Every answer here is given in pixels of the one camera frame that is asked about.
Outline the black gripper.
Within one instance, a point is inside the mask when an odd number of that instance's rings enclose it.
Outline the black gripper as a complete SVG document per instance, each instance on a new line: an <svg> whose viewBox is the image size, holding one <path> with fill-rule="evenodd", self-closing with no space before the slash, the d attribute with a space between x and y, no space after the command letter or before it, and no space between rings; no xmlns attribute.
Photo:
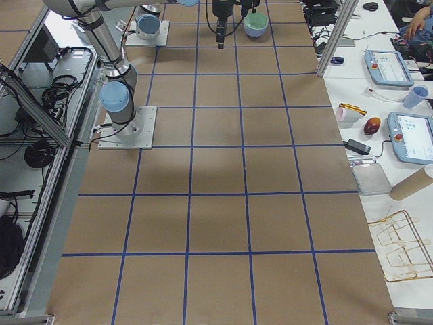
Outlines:
<svg viewBox="0 0 433 325"><path fill-rule="evenodd" d="M212 0L212 13L218 19L216 26L216 43L218 49L224 49L226 20L229 16L233 15L235 5L241 6L241 17L246 17L249 11L249 0ZM256 12L259 5L260 0L252 0L252 12Z"/></svg>

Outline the person hand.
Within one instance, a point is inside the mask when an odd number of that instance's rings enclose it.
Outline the person hand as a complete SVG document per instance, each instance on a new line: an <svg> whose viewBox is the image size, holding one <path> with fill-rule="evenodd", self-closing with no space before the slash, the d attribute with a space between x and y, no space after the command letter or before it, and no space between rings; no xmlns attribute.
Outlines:
<svg viewBox="0 0 433 325"><path fill-rule="evenodd" d="M420 9L412 18L408 25L407 31L405 32L405 39L411 40L418 31L424 29L426 19L432 13L431 7L424 7Z"/></svg>

